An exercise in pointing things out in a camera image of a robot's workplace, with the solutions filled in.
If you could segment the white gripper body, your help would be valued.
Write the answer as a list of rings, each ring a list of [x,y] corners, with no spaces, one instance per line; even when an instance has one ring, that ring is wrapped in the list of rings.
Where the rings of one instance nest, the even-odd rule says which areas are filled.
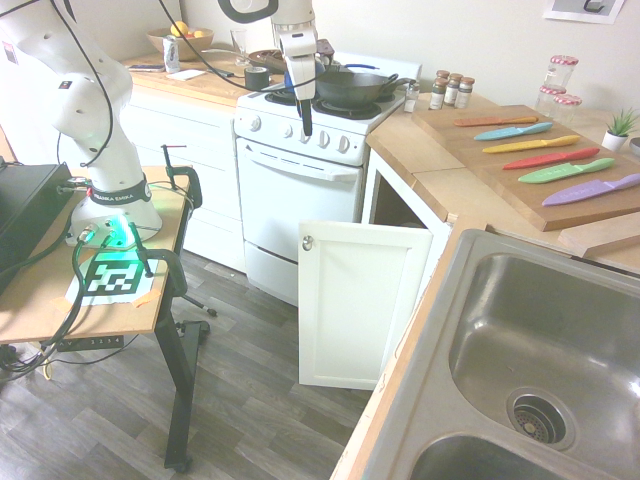
[[[311,100],[315,96],[315,55],[286,56],[285,62],[296,98]]]

